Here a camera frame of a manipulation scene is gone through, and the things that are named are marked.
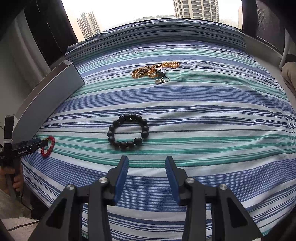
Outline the white knit sleeve forearm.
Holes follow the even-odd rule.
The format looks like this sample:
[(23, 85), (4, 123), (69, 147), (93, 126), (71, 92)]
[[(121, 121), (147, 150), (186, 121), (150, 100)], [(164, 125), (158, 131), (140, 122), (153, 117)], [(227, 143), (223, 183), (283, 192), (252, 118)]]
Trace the white knit sleeve forearm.
[(12, 199), (1, 190), (1, 221), (14, 240), (29, 240), (39, 221), (18, 199)]

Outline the person's left hand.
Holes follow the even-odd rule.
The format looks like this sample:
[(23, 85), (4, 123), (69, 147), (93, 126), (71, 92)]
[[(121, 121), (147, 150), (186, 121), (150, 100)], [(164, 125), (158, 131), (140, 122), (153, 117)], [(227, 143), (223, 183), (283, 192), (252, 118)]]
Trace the person's left hand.
[(23, 167), (19, 166), (17, 170), (10, 167), (1, 167), (1, 190), (10, 195), (8, 183), (6, 181), (6, 175), (11, 177), (12, 187), (17, 192), (22, 192), (24, 185)]

